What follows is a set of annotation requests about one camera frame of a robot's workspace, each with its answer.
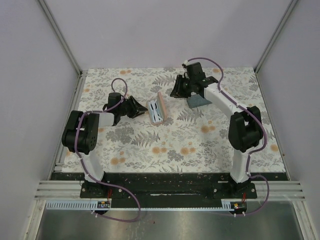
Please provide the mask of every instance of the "table surface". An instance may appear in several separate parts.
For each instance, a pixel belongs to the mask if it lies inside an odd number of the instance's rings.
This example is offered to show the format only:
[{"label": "table surface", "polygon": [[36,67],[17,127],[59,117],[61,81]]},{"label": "table surface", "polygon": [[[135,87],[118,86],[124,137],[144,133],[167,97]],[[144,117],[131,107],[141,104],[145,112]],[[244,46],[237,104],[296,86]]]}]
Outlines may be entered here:
[{"label": "table surface", "polygon": [[[218,68],[204,68],[206,76],[220,79]],[[121,77],[128,96],[140,104],[160,91],[168,111],[161,125],[151,125],[148,113],[117,126],[99,128],[96,153],[105,172],[229,172],[233,148],[228,141],[229,121],[214,105],[190,109],[186,99],[169,97],[182,68],[92,68],[88,70],[78,109],[101,110]],[[124,93],[121,81],[115,90]],[[252,154],[252,172],[285,172],[260,88],[251,67],[226,67],[221,86],[247,106],[257,106],[268,135],[267,147]],[[82,172],[75,154],[66,151],[64,173]]]}]

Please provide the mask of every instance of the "gray leaf pattern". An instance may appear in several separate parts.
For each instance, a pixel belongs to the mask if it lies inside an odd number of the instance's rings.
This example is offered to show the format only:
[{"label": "gray leaf pattern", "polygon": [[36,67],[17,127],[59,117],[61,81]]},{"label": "gray leaf pattern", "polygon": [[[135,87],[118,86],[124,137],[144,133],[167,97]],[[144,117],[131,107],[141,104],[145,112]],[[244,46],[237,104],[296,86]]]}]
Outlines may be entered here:
[{"label": "gray leaf pattern", "polygon": [[192,122],[196,121],[198,118],[201,118],[204,116],[201,110],[193,110],[190,108],[186,108],[180,112],[179,116],[176,118],[177,120],[182,120],[182,121],[187,121],[187,122]]},{"label": "gray leaf pattern", "polygon": [[[220,70],[203,68],[206,76],[219,79]],[[185,99],[170,93],[183,68],[92,68],[88,70],[78,109],[101,110],[108,102],[114,78],[128,84],[128,96],[145,106],[160,91],[168,118],[151,125],[149,115],[121,117],[117,126],[99,128],[95,151],[106,172],[228,172],[233,148],[228,141],[229,121],[214,105],[190,109]],[[251,67],[226,67],[221,87],[238,101],[257,106],[268,135],[265,150],[252,154],[252,172],[284,172],[275,134]],[[121,81],[114,88],[124,93]],[[82,172],[75,154],[66,151],[63,172]]]}]

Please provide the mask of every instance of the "purple cable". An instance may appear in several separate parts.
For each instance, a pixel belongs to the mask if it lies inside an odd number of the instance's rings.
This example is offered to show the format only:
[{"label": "purple cable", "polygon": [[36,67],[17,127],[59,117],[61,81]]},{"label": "purple cable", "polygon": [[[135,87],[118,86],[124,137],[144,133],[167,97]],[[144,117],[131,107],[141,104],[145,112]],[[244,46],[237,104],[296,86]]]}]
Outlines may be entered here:
[{"label": "purple cable", "polygon": [[250,151],[250,152],[248,153],[248,158],[247,158],[247,160],[246,160],[246,166],[245,166],[245,171],[246,171],[246,173],[247,173],[247,175],[249,176],[250,179],[262,178],[262,179],[265,181],[265,183],[266,183],[267,193],[266,193],[266,197],[265,197],[264,202],[262,203],[262,205],[261,205],[258,209],[254,210],[253,212],[250,212],[250,213],[248,213],[248,214],[246,214],[246,215],[248,216],[248,215],[255,214],[255,213],[259,212],[259,211],[263,208],[263,206],[266,204],[266,202],[268,201],[268,199],[269,199],[269,193],[270,193],[270,186],[269,186],[268,180],[267,180],[264,176],[262,176],[261,174],[258,174],[258,175],[255,175],[255,176],[251,176],[250,173],[249,173],[249,166],[250,166],[251,154],[256,153],[256,152],[259,152],[259,151],[263,150],[263,149],[267,146],[267,141],[268,141],[268,140],[267,140],[266,130],[265,130],[265,128],[262,126],[262,124],[261,124],[261,122],[259,121],[259,119],[256,118],[256,116],[254,116],[251,112],[249,112],[248,109],[246,109],[245,107],[243,107],[243,106],[241,106],[241,105],[238,105],[237,102],[234,101],[227,93],[225,93],[223,90],[221,90],[220,84],[221,84],[221,82],[222,82],[222,80],[223,80],[223,78],[224,78],[224,70],[222,69],[222,67],[221,67],[218,63],[216,63],[215,61],[213,61],[213,60],[211,60],[210,58],[207,58],[207,57],[193,57],[193,58],[190,58],[190,59],[188,60],[188,62],[193,61],[193,60],[207,60],[207,61],[215,64],[215,65],[220,69],[220,71],[221,71],[221,77],[220,77],[220,80],[218,81],[218,86],[217,86],[218,90],[219,90],[219,91],[222,93],[222,95],[224,95],[230,102],[232,102],[237,108],[240,108],[241,110],[245,111],[250,117],[252,117],[252,118],[254,119],[254,121],[259,125],[259,127],[260,127],[261,130],[262,130],[263,139],[264,139],[263,145],[262,145],[262,147],[260,147],[260,148],[258,148],[258,149],[255,149],[255,150],[252,150],[252,151]]},{"label": "purple cable", "polygon": [[78,139],[79,139],[79,133],[80,133],[80,128],[81,128],[81,124],[85,118],[86,115],[90,114],[90,113],[106,113],[114,108],[116,108],[117,106],[119,106],[124,100],[125,100],[125,97],[127,95],[127,92],[128,92],[128,85],[126,83],[125,80],[123,80],[122,78],[115,78],[112,83],[111,83],[111,88],[112,90],[115,92],[115,89],[113,87],[113,84],[116,80],[121,80],[124,82],[124,85],[125,85],[125,92],[124,92],[124,95],[122,97],[122,99],[114,106],[110,107],[110,108],[107,108],[106,110],[104,111],[101,111],[101,110],[93,110],[93,111],[86,111],[82,114],[82,116],[80,117],[79,119],[79,124],[78,124],[78,127],[76,129],[76,133],[75,133],[75,140],[74,140],[74,152],[78,155],[78,157],[80,158],[80,163],[82,165],[82,168],[85,172],[85,174],[88,175],[89,178],[91,178],[93,181],[95,181],[96,183],[98,184],[102,184],[102,185],[105,185],[105,186],[108,186],[108,187],[113,187],[113,188],[118,188],[118,189],[122,189],[124,191],[126,191],[128,194],[130,194],[133,199],[135,200],[137,206],[138,206],[138,215],[133,218],[133,219],[129,219],[129,220],[126,220],[126,219],[118,219],[118,218],[114,218],[114,217],[111,217],[111,216],[104,216],[104,215],[100,215],[100,214],[96,214],[96,216],[99,216],[99,217],[102,217],[102,218],[105,218],[105,219],[110,219],[110,220],[115,220],[115,221],[118,221],[118,222],[123,222],[123,223],[132,223],[132,222],[135,222],[135,221],[138,221],[140,219],[140,215],[141,215],[141,207],[140,207],[140,203],[137,199],[137,197],[127,188],[123,187],[123,186],[119,186],[119,185],[115,185],[115,184],[110,184],[110,183],[105,183],[105,182],[102,182],[96,178],[94,178],[88,171],[85,163],[84,163],[84,159],[83,157],[81,156],[81,154],[78,152]]}]

